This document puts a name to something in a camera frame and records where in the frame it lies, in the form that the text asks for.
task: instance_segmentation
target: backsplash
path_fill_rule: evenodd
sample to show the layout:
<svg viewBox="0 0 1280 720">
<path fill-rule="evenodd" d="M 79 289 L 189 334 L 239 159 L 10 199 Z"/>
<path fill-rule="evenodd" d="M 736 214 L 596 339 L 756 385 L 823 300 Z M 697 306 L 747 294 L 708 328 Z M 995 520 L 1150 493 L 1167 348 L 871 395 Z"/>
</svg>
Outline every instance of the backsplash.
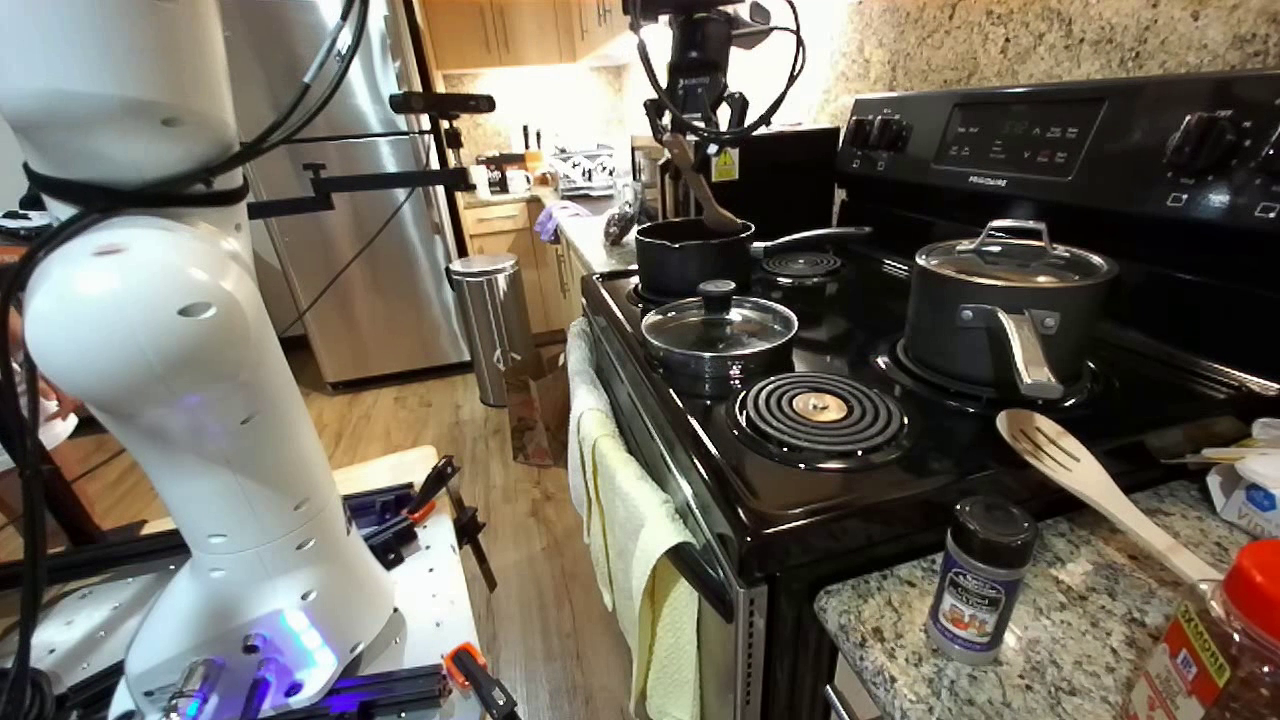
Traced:
<svg viewBox="0 0 1280 720">
<path fill-rule="evenodd" d="M 1280 70 L 1277 0 L 861 0 L 834 93 Z"/>
<path fill-rule="evenodd" d="M 775 127 L 839 125 L 861 93 L 1044 86 L 1280 70 L 1277 0 L 796 0 L 808 70 Z M 753 117 L 774 99 L 791 45 L 734 57 Z M 643 71 L 628 66 L 628 125 L 643 127 Z"/>
</svg>

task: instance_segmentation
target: pot handle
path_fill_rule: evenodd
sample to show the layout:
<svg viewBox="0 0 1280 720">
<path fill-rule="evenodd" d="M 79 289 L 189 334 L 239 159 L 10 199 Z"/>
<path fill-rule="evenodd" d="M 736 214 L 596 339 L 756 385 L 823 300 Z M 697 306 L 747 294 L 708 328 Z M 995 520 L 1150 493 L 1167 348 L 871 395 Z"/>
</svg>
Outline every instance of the pot handle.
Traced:
<svg viewBox="0 0 1280 720">
<path fill-rule="evenodd" d="M 753 241 L 753 258 L 765 262 L 775 247 L 791 247 L 791 245 L 823 245 L 823 241 L 866 241 L 871 235 L 867 224 L 846 224 L 846 228 L 805 228 L 805 231 L 787 231 L 775 241 Z"/>
<path fill-rule="evenodd" d="M 1032 315 L 1006 313 L 1006 307 L 992 307 L 992 313 L 995 313 L 995 326 L 1002 326 L 1010 354 L 1013 354 L 1015 389 L 1032 399 L 1062 399 L 1064 385 L 1054 376 L 1054 367 L 1044 360 L 1044 339 L 1040 339 Z"/>
</svg>

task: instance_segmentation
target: black control panel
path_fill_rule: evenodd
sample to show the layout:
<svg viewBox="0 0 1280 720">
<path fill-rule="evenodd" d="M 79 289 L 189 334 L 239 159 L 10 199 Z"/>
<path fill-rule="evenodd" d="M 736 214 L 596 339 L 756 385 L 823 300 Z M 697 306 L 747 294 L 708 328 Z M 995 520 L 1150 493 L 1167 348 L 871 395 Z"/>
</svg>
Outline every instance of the black control panel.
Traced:
<svg viewBox="0 0 1280 720">
<path fill-rule="evenodd" d="M 861 97 L 856 180 L 1280 231 L 1280 71 Z"/>
</svg>

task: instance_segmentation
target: jar lid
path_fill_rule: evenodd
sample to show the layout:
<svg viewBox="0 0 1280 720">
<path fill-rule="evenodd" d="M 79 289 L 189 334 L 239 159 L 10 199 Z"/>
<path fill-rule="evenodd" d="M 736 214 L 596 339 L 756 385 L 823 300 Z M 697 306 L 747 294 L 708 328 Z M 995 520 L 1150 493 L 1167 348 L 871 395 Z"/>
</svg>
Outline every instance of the jar lid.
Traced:
<svg viewBox="0 0 1280 720">
<path fill-rule="evenodd" d="M 951 541 L 982 566 L 1025 570 L 1036 543 L 1036 520 L 1006 496 L 964 496 Z"/>
<path fill-rule="evenodd" d="M 1277 538 L 1245 543 L 1237 554 L 1237 566 L 1226 579 L 1226 598 L 1252 630 L 1280 640 L 1280 541 Z"/>
</svg>

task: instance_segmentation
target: silver pot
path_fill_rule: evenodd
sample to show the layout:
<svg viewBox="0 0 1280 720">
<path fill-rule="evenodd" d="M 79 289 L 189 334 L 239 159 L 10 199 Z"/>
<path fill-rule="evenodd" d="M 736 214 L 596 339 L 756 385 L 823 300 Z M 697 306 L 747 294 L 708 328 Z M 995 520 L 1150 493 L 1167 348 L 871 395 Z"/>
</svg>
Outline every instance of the silver pot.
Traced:
<svg viewBox="0 0 1280 720">
<path fill-rule="evenodd" d="M 705 282 L 697 297 L 639 321 L 639 336 L 678 393 L 734 395 L 791 367 L 796 313 L 734 294 L 734 282 Z"/>
</svg>

